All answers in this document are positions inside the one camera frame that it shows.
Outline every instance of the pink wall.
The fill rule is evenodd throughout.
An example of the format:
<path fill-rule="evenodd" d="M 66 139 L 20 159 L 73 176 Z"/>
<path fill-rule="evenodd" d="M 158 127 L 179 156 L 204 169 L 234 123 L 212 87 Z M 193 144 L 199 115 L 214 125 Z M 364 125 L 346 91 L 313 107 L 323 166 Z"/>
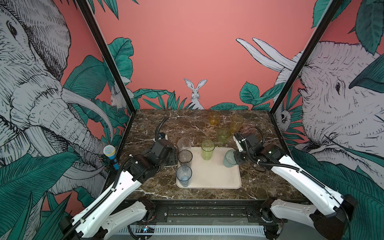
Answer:
<path fill-rule="evenodd" d="M 107 43 L 118 37 L 132 40 L 130 90 L 175 90 L 183 99 L 192 93 L 184 78 L 195 86 L 207 79 L 199 90 L 206 109 L 222 102 L 245 105 L 239 92 L 246 81 L 257 85 L 260 94 L 275 83 L 278 72 L 258 64 L 236 38 L 249 43 L 259 38 L 292 58 L 313 32 L 315 0 L 162 0 L 140 5 L 125 0 L 117 1 L 119 19 L 94 2 Z M 141 108 L 151 108 L 139 102 Z"/>

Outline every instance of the black metal frame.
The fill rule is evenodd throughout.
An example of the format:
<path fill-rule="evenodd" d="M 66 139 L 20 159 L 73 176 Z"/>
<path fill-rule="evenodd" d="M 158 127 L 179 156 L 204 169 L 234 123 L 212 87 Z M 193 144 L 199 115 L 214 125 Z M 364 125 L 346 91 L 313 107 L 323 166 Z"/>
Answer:
<path fill-rule="evenodd" d="M 119 147 L 117 149 L 116 158 L 119 159 L 120 155 L 121 155 L 121 149 L 123 148 L 124 143 L 128 137 L 129 130 L 131 129 L 132 122 L 133 122 L 135 114 L 136 114 L 136 109 L 133 106 L 133 103 L 132 103 L 130 97 L 128 96 L 127 90 L 126 90 L 126 88 L 125 88 L 125 86 L 121 80 L 119 70 L 117 69 L 116 64 L 115 64 L 115 62 L 111 56 L 111 53 L 108 49 L 108 45 L 104 41 L 103 35 L 100 32 L 100 29 L 98 27 L 98 24 L 97 24 L 95 18 L 94 18 L 94 15 L 88 6 L 87 0 L 76 0 L 76 1 L 77 1 L 77 4 L 79 5 L 79 8 L 83 14 L 85 21 L 88 24 L 89 29 L 91 30 L 93 37 L 95 38 L 95 41 L 96 41 L 96 43 L 97 43 L 97 45 L 101 51 L 101 54 L 104 57 L 104 60 L 107 63 L 109 70 L 111 71 L 111 74 L 112 74 L 113 78 L 115 79 L 115 81 L 116 81 L 116 83 L 117 83 L 117 85 L 121 91 L 121 94 L 123 95 L 125 102 L 127 103 L 128 109 L 131 112 L 127 127 L 124 131 L 121 142 L 120 142 Z"/>
<path fill-rule="evenodd" d="M 304 67 L 308 58 L 311 56 L 312 51 L 316 47 L 317 43 L 320 41 L 321 36 L 327 29 L 333 16 L 335 15 L 336 11 L 339 9 L 342 3 L 343 3 L 343 0 L 332 0 L 332 2 L 330 3 L 330 6 L 324 13 L 323 17 L 321 18 L 318 26 L 316 27 L 314 33 L 312 34 L 310 41 L 308 42 L 307 46 L 304 49 L 303 54 L 301 55 L 299 61 L 297 62 L 295 68 L 292 70 L 291 75 L 289 76 L 287 82 L 285 83 L 283 89 L 281 90 L 281 93 L 279 94 L 275 103 L 273 104 L 270 110 L 271 115 L 274 115 L 276 113 L 277 108 L 283 102 L 289 89 L 292 87 L 293 83 L 297 79 L 297 76 L 299 75 L 301 69 Z"/>

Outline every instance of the white tray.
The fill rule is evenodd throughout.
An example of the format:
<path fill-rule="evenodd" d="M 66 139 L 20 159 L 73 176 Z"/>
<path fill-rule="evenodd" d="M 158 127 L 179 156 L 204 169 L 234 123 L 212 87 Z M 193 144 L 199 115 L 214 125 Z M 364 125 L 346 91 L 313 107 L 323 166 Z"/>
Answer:
<path fill-rule="evenodd" d="M 193 157 L 189 163 L 192 177 L 187 187 L 183 187 L 176 178 L 179 188 L 211 188 L 211 189 L 238 189 L 241 187 L 239 166 L 226 167 L 223 159 L 231 147 L 216 147 L 212 158 L 208 161 L 201 157 L 201 147 L 189 149 Z"/>

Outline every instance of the dark marble surface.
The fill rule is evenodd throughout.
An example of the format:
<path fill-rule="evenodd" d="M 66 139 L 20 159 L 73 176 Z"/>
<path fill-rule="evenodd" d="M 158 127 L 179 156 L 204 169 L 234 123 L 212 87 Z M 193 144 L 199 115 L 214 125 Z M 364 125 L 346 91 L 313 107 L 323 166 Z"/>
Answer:
<path fill-rule="evenodd" d="M 161 128 L 168 135 L 168 140 L 177 145 L 182 137 L 188 137 L 192 146 L 200 146 L 209 138 L 215 141 L 217 147 L 232 147 L 237 149 L 233 140 L 226 144 L 217 142 L 217 129 L 229 127 L 231 116 L 241 114 L 244 117 L 243 129 L 253 125 L 260 127 L 265 135 L 265 146 L 274 143 L 280 146 L 275 129 L 266 111 L 219 111 L 220 125 L 210 127 L 208 115 L 211 110 L 154 110 L 141 109 L 137 111 L 132 128 L 129 132 L 120 159 L 129 154 L 141 153 L 153 144 L 154 132 L 157 125 L 165 117 L 169 120 Z M 256 129 L 250 129 L 256 136 Z M 303 200 L 305 197 L 286 180 L 272 171 L 264 173 L 255 171 L 250 163 L 239 166 L 242 186 L 239 189 L 181 189 L 176 185 L 176 166 L 163 168 L 155 177 L 147 180 L 135 190 L 129 199 L 137 199 L 147 195 L 152 199 L 258 199 L 279 197 L 285 200 Z"/>

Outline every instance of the elephant tusk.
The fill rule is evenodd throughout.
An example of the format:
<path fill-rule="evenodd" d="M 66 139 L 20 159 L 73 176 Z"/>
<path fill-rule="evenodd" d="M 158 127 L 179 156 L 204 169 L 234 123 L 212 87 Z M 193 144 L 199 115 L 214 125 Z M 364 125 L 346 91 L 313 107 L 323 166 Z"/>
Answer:
<path fill-rule="evenodd" d="M 51 143 L 46 138 L 44 131 L 40 126 L 27 128 L 24 132 L 42 156 L 49 157 L 57 154 L 56 150 L 54 150 L 51 146 Z"/>
<path fill-rule="evenodd" d="M 100 167 L 93 171 L 86 171 L 72 165 L 64 172 L 63 176 L 73 180 L 84 180 L 98 175 L 103 169 L 104 167 Z"/>
<path fill-rule="evenodd" d="M 104 119 L 104 121 L 107 123 L 109 132 L 111 133 L 111 141 L 113 140 L 113 134 L 114 134 L 114 129 L 112 127 L 111 121 L 109 120 L 107 114 L 99 108 L 96 104 L 94 104 L 92 101 L 86 99 L 85 97 L 82 97 L 66 88 L 63 88 L 62 94 L 61 94 L 62 99 L 66 103 L 73 103 L 73 104 L 78 104 L 80 106 L 86 107 L 89 110 L 94 111 L 95 113 L 99 114 L 100 117 Z"/>

